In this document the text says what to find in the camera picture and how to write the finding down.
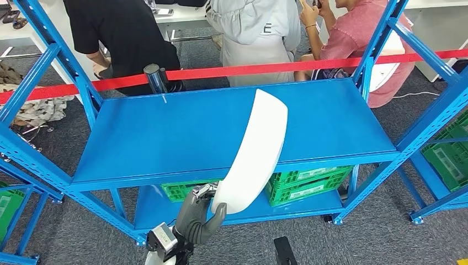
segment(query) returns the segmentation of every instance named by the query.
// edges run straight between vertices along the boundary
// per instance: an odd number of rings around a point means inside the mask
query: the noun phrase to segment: hand
[[[215,215],[206,222],[206,213],[211,198],[197,199],[189,192],[175,221],[175,230],[194,245],[205,243],[218,229],[226,217],[227,204],[220,203]]]
[[[318,15],[323,17],[325,14],[332,11],[330,9],[330,2],[328,0],[317,0],[317,1],[320,1],[320,3],[322,4],[322,7],[320,8]]]
[[[104,67],[104,66],[102,66],[102,65],[99,65],[99,64],[97,64],[97,63],[95,63],[95,62],[93,63],[93,72],[94,72],[94,74],[97,75],[98,77],[102,77],[102,76],[100,75],[100,73],[101,73],[102,71],[106,70],[107,68],[109,68],[109,66],[110,66],[110,62],[111,62],[110,58],[106,58],[105,60],[106,60],[106,62],[107,62],[107,67]]]
[[[314,24],[317,24],[318,8],[316,6],[311,7],[306,3],[305,0],[299,1],[302,5],[300,19],[303,25],[307,28]]]

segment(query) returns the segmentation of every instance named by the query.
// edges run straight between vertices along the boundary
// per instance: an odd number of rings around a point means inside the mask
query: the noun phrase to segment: gray carpet
[[[210,30],[184,31],[182,36],[210,34]],[[219,54],[211,41],[191,41],[177,44],[185,68],[219,66]],[[306,50],[304,41],[299,48]],[[31,52],[33,47],[15,49]],[[18,71],[26,73],[34,60],[7,61]],[[61,83],[59,76],[49,70],[41,85]],[[225,78],[187,82],[192,89],[227,86]],[[438,93],[445,84],[429,83],[414,70],[400,95],[408,92]],[[108,92],[106,97],[118,96]],[[433,101],[434,96],[408,96],[394,99],[388,105],[375,109],[389,137],[396,140],[417,116]],[[44,154],[66,172],[72,174],[86,143],[89,128],[82,106],[69,102],[67,117],[51,123],[53,132],[39,135],[35,143],[44,148]],[[373,165],[361,167],[360,182],[372,171]],[[430,195],[414,169],[405,165],[411,180],[425,199]],[[106,192],[97,193],[106,202]],[[123,190],[123,200],[130,216],[133,215],[136,190]],[[37,201],[28,204],[30,213]],[[287,236],[299,264],[456,264],[457,259],[468,258],[468,210],[437,213],[416,226],[408,220],[407,212],[414,203],[399,176],[393,174],[345,220],[343,226],[326,224],[319,216],[281,221],[258,222],[222,227],[212,240],[195,250],[191,264],[276,264],[273,239]],[[27,222],[25,214],[15,230],[8,249],[22,234],[21,225]],[[143,264],[146,251],[119,230],[88,212],[73,200],[63,204],[47,203],[26,249],[27,254],[39,253],[43,265],[56,264]]]

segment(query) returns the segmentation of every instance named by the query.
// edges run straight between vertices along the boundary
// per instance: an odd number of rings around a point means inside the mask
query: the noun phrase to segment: yellow tape
[[[468,265],[468,259],[461,259],[457,263],[458,265]]]

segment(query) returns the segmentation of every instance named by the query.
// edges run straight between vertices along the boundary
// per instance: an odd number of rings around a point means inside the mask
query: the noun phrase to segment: lower shelf
[[[181,205],[182,203],[171,203],[159,186],[140,187],[135,212],[135,230],[146,233],[162,222],[169,224],[177,217]],[[277,207],[269,205],[267,195],[263,191],[246,210],[228,215],[224,225],[333,214],[342,210],[343,205],[336,190]]]

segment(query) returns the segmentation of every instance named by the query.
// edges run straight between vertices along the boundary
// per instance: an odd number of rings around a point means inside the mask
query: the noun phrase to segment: red barrier tape
[[[436,52],[436,54],[441,59],[468,57],[468,49],[438,51]],[[167,71],[167,78],[169,80],[190,80],[225,76],[254,75],[259,73],[292,72],[300,70],[328,69],[338,67],[356,67],[359,65],[360,61],[361,58],[348,58],[309,62],[270,63],[265,65],[187,69]],[[418,54],[388,55],[380,56],[377,60],[377,64],[416,61],[422,61],[422,58]],[[148,80],[146,79],[145,75],[127,76],[93,81],[93,85],[97,91],[131,87],[147,83]],[[0,93],[0,104],[5,104],[12,94],[13,92]],[[58,86],[36,88],[33,90],[31,95],[29,95],[28,100],[63,97],[75,94],[78,94],[78,90],[74,84],[61,84]]]

